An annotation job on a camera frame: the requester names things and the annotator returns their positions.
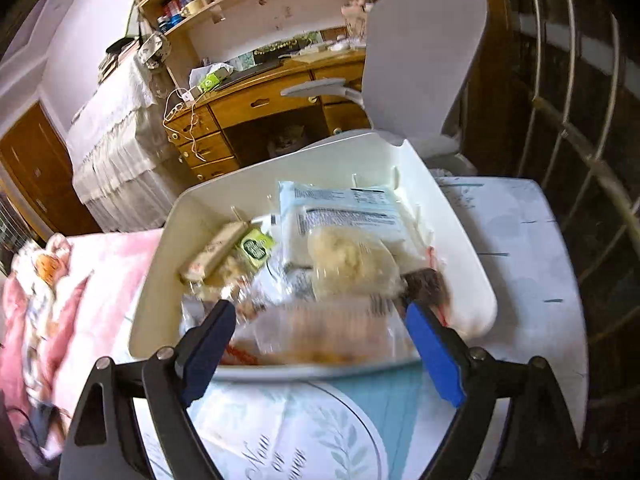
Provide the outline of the red mixed nuts packet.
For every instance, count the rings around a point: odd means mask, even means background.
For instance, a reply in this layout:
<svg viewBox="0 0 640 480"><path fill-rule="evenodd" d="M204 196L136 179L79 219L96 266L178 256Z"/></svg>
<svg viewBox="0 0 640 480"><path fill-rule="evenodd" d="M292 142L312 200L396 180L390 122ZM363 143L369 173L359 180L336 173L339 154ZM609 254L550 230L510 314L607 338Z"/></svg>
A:
<svg viewBox="0 0 640 480"><path fill-rule="evenodd" d="M449 326L450 295L439 263L435 248L426 250L427 267L404 275L406 288L400 301L405 310L413 302L420 302L429 307L442 326Z"/></svg>

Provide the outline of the brown cake clear pack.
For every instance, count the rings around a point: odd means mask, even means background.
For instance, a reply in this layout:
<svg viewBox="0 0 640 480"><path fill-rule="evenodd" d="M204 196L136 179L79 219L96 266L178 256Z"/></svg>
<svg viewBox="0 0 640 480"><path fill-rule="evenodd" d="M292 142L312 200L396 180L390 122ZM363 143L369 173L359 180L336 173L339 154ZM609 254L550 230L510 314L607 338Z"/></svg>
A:
<svg viewBox="0 0 640 480"><path fill-rule="evenodd" d="M410 360L416 348L392 302L356 297L263 310L236 326L226 353L234 365L359 366Z"/></svg>

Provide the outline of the beige wafer bar pack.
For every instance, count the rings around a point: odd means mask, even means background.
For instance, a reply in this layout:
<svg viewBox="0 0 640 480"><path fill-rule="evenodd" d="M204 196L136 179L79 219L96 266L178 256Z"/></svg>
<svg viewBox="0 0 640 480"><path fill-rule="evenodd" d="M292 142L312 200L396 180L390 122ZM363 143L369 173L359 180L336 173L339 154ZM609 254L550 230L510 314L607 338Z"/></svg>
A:
<svg viewBox="0 0 640 480"><path fill-rule="evenodd" d="M228 256L232 247L247 232L250 225L245 221L224 224L213 238L180 270L184 282L202 282Z"/></svg>

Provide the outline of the small green candy packet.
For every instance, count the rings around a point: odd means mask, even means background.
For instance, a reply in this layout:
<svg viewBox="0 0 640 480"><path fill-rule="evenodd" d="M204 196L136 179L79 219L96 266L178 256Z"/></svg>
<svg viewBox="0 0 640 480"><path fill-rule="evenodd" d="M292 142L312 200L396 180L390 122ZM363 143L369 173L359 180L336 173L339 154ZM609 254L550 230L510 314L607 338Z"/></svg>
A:
<svg viewBox="0 0 640 480"><path fill-rule="evenodd" d="M251 229L240 240L239 250L247 262L256 270L259 270L270 258L274 240L261 230Z"/></svg>

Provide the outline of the yellow cookies clear bag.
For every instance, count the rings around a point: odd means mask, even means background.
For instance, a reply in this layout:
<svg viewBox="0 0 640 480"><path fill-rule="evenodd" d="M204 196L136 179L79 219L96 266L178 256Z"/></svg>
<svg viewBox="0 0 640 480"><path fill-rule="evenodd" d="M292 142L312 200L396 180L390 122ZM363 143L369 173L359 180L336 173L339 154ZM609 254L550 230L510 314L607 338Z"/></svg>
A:
<svg viewBox="0 0 640 480"><path fill-rule="evenodd" d="M316 226L307 236L318 300L341 296L393 298L405 288L392 253L377 236L351 226Z"/></svg>

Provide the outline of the large white cracker bag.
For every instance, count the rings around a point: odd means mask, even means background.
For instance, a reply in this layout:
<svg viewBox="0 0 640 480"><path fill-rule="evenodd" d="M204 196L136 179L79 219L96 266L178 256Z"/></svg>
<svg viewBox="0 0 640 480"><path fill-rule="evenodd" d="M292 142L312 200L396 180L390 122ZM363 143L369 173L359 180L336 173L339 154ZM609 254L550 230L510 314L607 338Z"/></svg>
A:
<svg viewBox="0 0 640 480"><path fill-rule="evenodd" d="M309 268L310 231L318 226L362 229L377 236L396 259L402 272L425 259L425 246L408 214L388 188L317 188L279 183L280 243L286 266Z"/></svg>

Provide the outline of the square cracker clear pack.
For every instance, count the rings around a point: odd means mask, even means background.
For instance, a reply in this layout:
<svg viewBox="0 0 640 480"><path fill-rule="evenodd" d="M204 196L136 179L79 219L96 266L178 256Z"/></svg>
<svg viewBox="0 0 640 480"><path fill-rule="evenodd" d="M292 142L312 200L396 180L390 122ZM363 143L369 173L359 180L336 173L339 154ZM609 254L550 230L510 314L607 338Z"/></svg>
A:
<svg viewBox="0 0 640 480"><path fill-rule="evenodd" d="M229 300L236 304L250 296L250 289L256 274L242 254L232 252L210 274L198 292L198 298L205 301Z"/></svg>

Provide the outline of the white red snack bag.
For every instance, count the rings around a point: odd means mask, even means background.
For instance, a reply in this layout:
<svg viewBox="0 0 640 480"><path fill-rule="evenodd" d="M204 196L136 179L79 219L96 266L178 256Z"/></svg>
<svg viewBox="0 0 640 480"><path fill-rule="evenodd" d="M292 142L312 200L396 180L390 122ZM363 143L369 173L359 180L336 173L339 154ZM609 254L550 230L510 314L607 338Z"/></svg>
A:
<svg viewBox="0 0 640 480"><path fill-rule="evenodd" d="M308 268L289 266L286 268L281 260L270 259L267 270L276 285L276 298L279 302L303 301L315 302L312 271Z"/></svg>

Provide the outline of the white printed tablecloth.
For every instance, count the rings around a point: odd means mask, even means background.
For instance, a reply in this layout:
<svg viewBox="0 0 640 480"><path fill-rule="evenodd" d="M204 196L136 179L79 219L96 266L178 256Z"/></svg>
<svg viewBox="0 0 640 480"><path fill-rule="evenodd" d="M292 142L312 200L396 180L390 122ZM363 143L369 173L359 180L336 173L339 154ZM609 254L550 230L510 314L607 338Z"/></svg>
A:
<svg viewBox="0 0 640 480"><path fill-rule="evenodd" d="M226 479L574 479L588 358L576 280L534 181L443 178L498 299L463 341L413 304L420 361L309 382L216 380L186 414Z"/></svg>

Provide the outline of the stuffed toy on bed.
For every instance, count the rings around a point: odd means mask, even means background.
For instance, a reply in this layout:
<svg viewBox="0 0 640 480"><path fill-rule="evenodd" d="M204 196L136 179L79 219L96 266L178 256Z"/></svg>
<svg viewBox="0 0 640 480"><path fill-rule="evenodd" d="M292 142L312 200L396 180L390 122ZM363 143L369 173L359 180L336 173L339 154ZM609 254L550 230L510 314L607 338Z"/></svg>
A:
<svg viewBox="0 0 640 480"><path fill-rule="evenodd" d="M53 307L58 282L68 274L71 253L72 245L61 233L54 233L44 247L26 240L13 257L12 273L28 298Z"/></svg>

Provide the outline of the white plastic organizer box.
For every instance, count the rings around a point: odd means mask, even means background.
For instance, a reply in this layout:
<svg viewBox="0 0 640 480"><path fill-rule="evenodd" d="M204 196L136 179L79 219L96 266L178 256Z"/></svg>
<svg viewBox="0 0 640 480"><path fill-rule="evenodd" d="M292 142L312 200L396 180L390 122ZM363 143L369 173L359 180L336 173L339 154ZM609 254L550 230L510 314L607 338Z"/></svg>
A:
<svg viewBox="0 0 640 480"><path fill-rule="evenodd" d="M246 365L219 380L292 382L416 362L395 304L420 271L444 281L437 317L464 339L494 325L497 299L458 217L409 143L374 133L261 162L184 192L166 221L129 338L135 359L178 344L181 303L209 278L214 239L242 228L232 252L270 240L243 282L254 314L231 347Z"/></svg>

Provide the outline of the lace covered cabinet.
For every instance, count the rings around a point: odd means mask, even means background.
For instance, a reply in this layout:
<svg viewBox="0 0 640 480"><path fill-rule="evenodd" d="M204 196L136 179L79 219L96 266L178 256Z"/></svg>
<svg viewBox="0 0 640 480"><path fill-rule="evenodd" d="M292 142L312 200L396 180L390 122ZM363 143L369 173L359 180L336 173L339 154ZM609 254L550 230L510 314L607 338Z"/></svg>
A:
<svg viewBox="0 0 640 480"><path fill-rule="evenodd" d="M65 144L72 185L104 232L160 228L196 183L163 126L171 80L137 55L116 68L76 114Z"/></svg>

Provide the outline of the wooden desk with drawers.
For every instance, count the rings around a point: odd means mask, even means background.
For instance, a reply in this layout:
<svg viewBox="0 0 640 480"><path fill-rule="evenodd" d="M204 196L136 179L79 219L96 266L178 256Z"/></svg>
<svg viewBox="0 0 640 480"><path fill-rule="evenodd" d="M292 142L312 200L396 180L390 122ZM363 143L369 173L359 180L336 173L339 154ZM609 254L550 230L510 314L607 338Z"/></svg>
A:
<svg viewBox="0 0 640 480"><path fill-rule="evenodd" d="M366 54L331 53L307 63L288 60L268 72L213 91L164 120L179 162L204 182L352 129L367 128L366 113L340 96L282 96L287 88L343 78L359 90Z"/></svg>

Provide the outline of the green tissue pack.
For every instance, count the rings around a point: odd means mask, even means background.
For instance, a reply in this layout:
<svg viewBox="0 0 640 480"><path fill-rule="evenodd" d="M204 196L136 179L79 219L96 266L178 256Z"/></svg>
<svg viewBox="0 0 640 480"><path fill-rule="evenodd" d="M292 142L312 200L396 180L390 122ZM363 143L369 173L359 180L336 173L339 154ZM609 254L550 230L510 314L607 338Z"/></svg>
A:
<svg viewBox="0 0 640 480"><path fill-rule="evenodd" d="M202 93L206 93L215 89L220 83L221 80L215 73L209 73L198 83L198 88Z"/></svg>

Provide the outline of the grey office chair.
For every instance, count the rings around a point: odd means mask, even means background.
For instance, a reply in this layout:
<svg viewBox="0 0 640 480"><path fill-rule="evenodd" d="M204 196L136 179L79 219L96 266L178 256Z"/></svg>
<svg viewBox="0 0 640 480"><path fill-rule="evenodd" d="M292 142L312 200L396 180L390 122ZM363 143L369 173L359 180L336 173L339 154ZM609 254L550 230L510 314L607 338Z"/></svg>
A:
<svg viewBox="0 0 640 480"><path fill-rule="evenodd" d="M282 96L341 96L366 113L386 142L409 142L427 166L474 176L454 112L487 17L487 0L378 0L368 15L361 88L322 78L288 87Z"/></svg>

